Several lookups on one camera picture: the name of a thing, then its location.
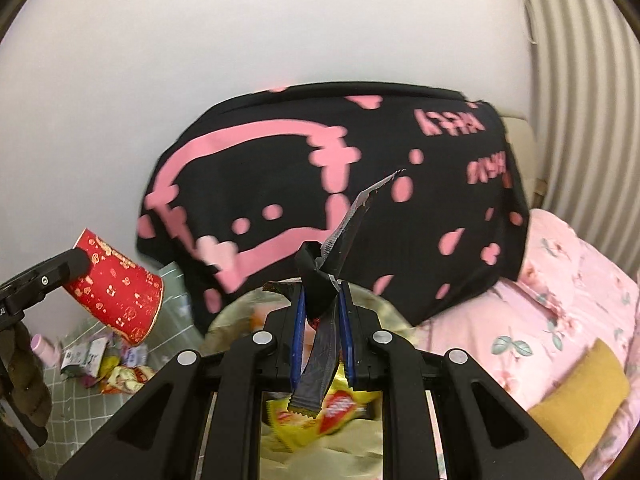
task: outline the red cup with gold pattern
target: red cup with gold pattern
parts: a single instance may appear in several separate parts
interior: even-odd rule
[[[84,278],[66,290],[94,317],[139,345],[151,332],[162,303],[162,278],[135,264],[85,229],[75,247],[89,255],[91,267]]]

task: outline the brown knitted cloth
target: brown knitted cloth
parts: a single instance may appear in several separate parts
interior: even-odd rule
[[[0,359],[9,372],[15,407],[36,426],[45,426],[51,414],[51,394],[42,377],[42,364],[31,351],[31,336],[23,323],[0,332]],[[0,384],[0,396],[4,396]]]

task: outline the black clamp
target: black clamp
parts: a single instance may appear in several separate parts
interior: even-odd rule
[[[52,290],[86,275],[90,263],[89,256],[82,249],[74,248],[40,262],[0,285],[0,332],[21,321],[25,309],[41,302]],[[31,449],[42,446],[47,441],[47,430],[33,424],[15,407],[10,395],[14,385],[2,360],[0,382],[6,396],[4,408],[10,418],[17,419],[26,429],[27,435],[23,437],[27,445]]]
[[[263,392],[292,392],[292,348],[304,289],[291,286],[291,306],[271,312],[264,330],[224,353],[179,353],[63,465],[58,480],[111,480],[104,457],[127,464],[137,480],[191,480],[204,442],[204,480],[259,476]],[[581,480],[574,463],[469,356],[421,352],[382,330],[372,310],[351,301],[340,284],[355,390],[382,391],[383,476],[437,480],[438,463],[426,391],[433,396],[450,480]],[[205,435],[213,393],[210,431]]]

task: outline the white wall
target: white wall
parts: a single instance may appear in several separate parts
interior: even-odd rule
[[[529,112],[519,0],[29,0],[0,44],[0,280],[89,227],[129,256],[160,153],[259,89],[388,80]],[[52,294],[32,332],[85,316]]]

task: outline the pink floral bedsheet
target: pink floral bedsheet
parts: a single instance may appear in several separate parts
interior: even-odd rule
[[[417,327],[417,346],[437,354],[465,349],[528,410],[602,339],[625,367],[632,392],[582,468],[586,480],[596,480],[640,419],[637,309],[634,280],[561,219],[533,210],[518,283],[500,280],[427,320]]]

